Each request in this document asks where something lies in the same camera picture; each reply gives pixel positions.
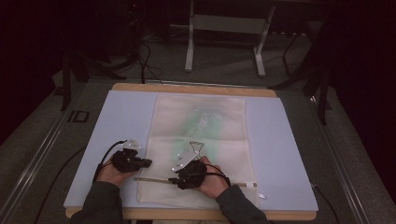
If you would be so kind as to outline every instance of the gray carpet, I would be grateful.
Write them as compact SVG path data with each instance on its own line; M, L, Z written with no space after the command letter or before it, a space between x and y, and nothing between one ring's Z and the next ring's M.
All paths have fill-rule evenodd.
M176 35L174 42L171 43L146 41L150 47L148 65L151 66L150 70L154 75L158 76L162 72L158 77L162 83L205 83L265 88L288 78L280 55L289 41L289 38L280 35L268 37L263 54L267 77L257 77L252 49L249 45L230 46L226 42L207 42L203 38L198 39L195 46L193 71L185 73L184 60L187 48L183 33ZM309 42L304 37L300 37L288 54L291 69L295 69L308 48ZM146 59L149 50L143 46L141 52L142 57ZM140 76L140 66L135 64L119 73L128 77L127 82L136 82ZM146 77L152 77L149 69L146 69ZM43 142L49 142L46 159L30 188L22 195L9 223L34 223L37 215L39 215L37 223L68 222L64 215L63 203L82 153L78 153L65 166L50 189L51 182L63 164L88 144L106 94L115 82L117 81L92 71L92 78L88 84L74 82L76 100L67 111L59 111L62 104L60 96L49 96L1 146L0 202L3 206L26 164L33 158L35 152L42 148ZM159 83L156 77L152 82ZM277 94L286 108L308 176L334 206L341 223L395 223L395 205L382 186L335 93L330 90L329 105L332 110L326 111L328 125L323 127L316 117L316 105L301 93L303 85L304 82L297 83L283 91L278 91ZM73 116L77 111L80 111L81 116L89 112L87 122L73 122L71 116L73 111L75 111ZM46 137L53 130L52 125L59 123L62 118L64 118L61 120L62 125L56 129L59 132L56 132L52 141L49 141ZM336 223L330 206L317 190L314 189L314 192L319 207L315 220L275 221L275 223ZM356 207L360 205L353 204L356 201L350 201L355 197L359 199L363 211L356 211ZM42 213L38 214L40 204L44 200L45 206Z

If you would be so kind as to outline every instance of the table leg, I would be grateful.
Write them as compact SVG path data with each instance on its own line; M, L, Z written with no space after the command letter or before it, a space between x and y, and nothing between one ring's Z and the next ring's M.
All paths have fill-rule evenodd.
M259 73L259 77L265 76L264 64L262 62L262 46L264 45L265 38L268 35L268 30L270 28L271 20L274 16L275 9L276 6L271 6L270 11L268 12L267 19L265 20L264 26L262 27L262 34L261 34L262 37L260 39L260 43L257 47L253 48L253 53L256 60L256 66L257 66L257 71Z
M194 1L190 0L190 25L189 25L189 45L187 47L186 72L192 71L192 60L194 56Z

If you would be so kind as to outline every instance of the table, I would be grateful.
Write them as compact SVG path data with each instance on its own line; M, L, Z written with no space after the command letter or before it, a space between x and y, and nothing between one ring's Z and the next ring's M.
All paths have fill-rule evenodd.
M272 5L266 20L264 19L251 19L251 18L234 18L223 16L209 16L194 14L194 0L190 0L190 23L189 23L189 45L187 48L186 57L186 72L192 71L192 61L194 54L194 30L211 30L211 31L225 31L225 32L238 32L246 34L261 35L259 44L254 47L253 53L256 61L257 71L260 77L265 76L264 65L262 63L262 47L265 38L268 34L268 29L271 24L271 19L274 16L275 5Z
M142 148L145 148L144 139L148 137L152 116L152 111L150 113L150 110L153 109L153 102L159 92L163 94L229 95L246 98L247 117L258 118L247 119L247 126L250 127L248 129L250 130L251 153L255 153L252 156L253 166L256 171L260 170L261 173L258 175L258 183L263 189L259 187L259 190L265 191L268 195L268 200L262 203L261 209L268 219L273 220L312 220L316 217L318 205L298 148L292 137L286 114L284 111L283 113L280 111L281 113L274 114L272 118L260 119L261 116L266 114L265 110L270 111L271 108L266 108L265 105L256 103L263 100L276 102L276 104L280 102L273 91L139 84L116 84L113 87L113 91L107 96L90 143L87 146L75 180L64 203L68 217L71 217L81 209L85 195L91 187L92 176L97 163L108 149L104 145L111 145L121 139L131 138L131 133L133 133L135 139L141 140L139 142ZM126 119L125 111L128 111L128 114L134 113L133 117ZM276 117L283 118L283 121L281 120L280 124L277 123L279 119ZM269 123L262 123L261 120L266 120ZM265 125L272 125L274 128L268 134L253 132L256 129L262 129ZM275 140L274 136L284 132L291 134L291 139L281 138ZM265 149L265 153L258 153L257 148L262 149L263 144L268 149ZM282 155L282 151L287 152L287 155ZM124 202L123 214L126 219L224 219L218 209L184 209L155 203L138 203L135 199L136 185L136 181L130 178L121 187L121 197Z

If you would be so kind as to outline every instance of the person's right hand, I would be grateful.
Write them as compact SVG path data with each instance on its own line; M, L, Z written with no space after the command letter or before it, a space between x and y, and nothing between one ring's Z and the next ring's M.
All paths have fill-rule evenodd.
M210 160L204 156L200 159L204 164L209 164ZM219 170L212 166L206 166L207 173L218 173L221 174ZM228 188L228 184L225 179L218 175L206 175L204 182L202 182L201 186L198 188L204 195L211 199L216 199L224 190Z

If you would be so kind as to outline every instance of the white cloth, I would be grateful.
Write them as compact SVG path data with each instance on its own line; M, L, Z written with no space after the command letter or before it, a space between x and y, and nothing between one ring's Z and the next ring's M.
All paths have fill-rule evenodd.
M243 98L158 95L146 154L153 163L142 170L140 177L164 181L177 177L171 168L177 164L177 154L192 151L191 141L204 143L200 155L219 165L232 183L257 183L249 153ZM256 203L257 188L242 191ZM219 207L195 189L183 190L166 182L139 181L137 199L141 203L177 207Z

